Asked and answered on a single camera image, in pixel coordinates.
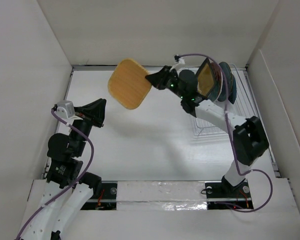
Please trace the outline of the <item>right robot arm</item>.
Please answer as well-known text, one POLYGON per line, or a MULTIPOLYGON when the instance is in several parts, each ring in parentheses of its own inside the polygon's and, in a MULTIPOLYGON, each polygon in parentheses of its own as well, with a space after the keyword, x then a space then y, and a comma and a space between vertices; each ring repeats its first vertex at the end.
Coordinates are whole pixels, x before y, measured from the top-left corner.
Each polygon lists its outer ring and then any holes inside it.
POLYGON ((236 194, 256 159, 269 148, 261 120, 256 116, 246 118, 227 112, 214 103, 223 89, 221 71, 215 63, 206 62, 197 72, 188 69, 178 72, 166 65, 146 75, 145 79, 156 89, 168 89, 178 96, 187 114, 228 133, 234 160, 221 179, 221 191, 227 197, 236 194))

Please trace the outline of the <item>woven bamboo tray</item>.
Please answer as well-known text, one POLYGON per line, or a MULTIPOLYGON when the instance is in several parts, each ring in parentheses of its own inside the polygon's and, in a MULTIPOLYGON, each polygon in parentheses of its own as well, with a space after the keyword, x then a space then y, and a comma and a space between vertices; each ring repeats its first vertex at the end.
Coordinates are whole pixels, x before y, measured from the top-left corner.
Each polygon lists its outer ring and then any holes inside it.
POLYGON ((147 75, 149 72, 143 66, 132 58, 126 58, 117 65, 109 78, 108 92, 123 107, 134 110, 151 90, 147 75))

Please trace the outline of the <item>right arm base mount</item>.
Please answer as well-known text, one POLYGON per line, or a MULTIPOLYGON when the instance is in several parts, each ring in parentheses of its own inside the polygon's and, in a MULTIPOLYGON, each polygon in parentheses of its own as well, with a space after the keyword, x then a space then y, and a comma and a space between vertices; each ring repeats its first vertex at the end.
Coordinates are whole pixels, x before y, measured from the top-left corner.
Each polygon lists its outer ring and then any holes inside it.
POLYGON ((208 210, 253 210, 249 184, 244 181, 235 190, 227 191, 220 181, 209 181, 200 191, 206 197, 208 210))

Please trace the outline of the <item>teal round plate brown rim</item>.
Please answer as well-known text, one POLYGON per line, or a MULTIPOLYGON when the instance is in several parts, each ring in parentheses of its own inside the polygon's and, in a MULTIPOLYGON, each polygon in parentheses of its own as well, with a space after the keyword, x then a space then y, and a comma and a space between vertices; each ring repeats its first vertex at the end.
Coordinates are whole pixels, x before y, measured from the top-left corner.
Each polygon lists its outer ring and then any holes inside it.
POLYGON ((225 74, 225 79, 223 80, 222 83, 222 90, 221 90, 221 94, 218 97, 218 101, 224 102, 225 100, 230 100, 232 97, 234 77, 228 63, 222 61, 219 63, 219 66, 221 67, 223 73, 225 74), (226 97, 226 83, 227 83, 228 97, 226 97))

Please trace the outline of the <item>red teal floral plate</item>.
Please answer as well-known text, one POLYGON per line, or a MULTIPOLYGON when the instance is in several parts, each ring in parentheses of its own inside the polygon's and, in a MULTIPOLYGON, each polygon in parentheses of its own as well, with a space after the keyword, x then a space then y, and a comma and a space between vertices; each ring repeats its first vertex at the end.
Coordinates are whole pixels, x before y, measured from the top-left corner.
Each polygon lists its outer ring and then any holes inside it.
POLYGON ((224 83, 223 75, 216 63, 212 62, 211 67, 215 76, 216 84, 209 95, 209 99, 212 102, 215 101, 224 102, 226 100, 226 89, 225 86, 223 85, 224 83))

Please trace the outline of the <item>yellow square plate dark rim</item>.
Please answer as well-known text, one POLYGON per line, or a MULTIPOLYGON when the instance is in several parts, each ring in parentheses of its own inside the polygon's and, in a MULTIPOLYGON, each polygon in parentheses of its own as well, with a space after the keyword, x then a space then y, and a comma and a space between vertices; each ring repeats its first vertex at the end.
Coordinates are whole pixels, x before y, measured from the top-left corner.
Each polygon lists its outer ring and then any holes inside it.
POLYGON ((195 76, 197 78, 198 92, 201 95, 208 97, 217 84, 211 62, 208 58, 206 58, 200 65, 195 76))

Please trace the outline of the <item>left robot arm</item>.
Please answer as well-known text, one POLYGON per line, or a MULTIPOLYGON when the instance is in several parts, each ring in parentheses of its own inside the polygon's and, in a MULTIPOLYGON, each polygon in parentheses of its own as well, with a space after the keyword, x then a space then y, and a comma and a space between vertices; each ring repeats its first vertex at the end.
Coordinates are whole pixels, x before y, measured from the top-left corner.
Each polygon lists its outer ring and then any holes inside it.
POLYGON ((51 109, 52 116, 70 129, 48 140, 50 167, 38 209, 19 230, 18 240, 62 240, 75 216, 90 198, 103 195, 102 179, 88 172, 95 148, 89 139, 93 127, 102 128, 106 99, 83 106, 63 100, 51 109))

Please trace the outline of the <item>blue leaf-shaped dish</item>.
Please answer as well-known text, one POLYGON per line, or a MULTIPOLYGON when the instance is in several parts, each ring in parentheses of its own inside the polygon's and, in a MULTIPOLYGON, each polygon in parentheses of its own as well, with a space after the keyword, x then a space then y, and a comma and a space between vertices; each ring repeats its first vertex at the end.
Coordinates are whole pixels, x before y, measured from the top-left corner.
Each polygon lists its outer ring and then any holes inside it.
POLYGON ((233 74, 231 74, 232 85, 231 85, 231 92, 228 97, 229 102, 234 105, 237 99, 237 80, 233 74))

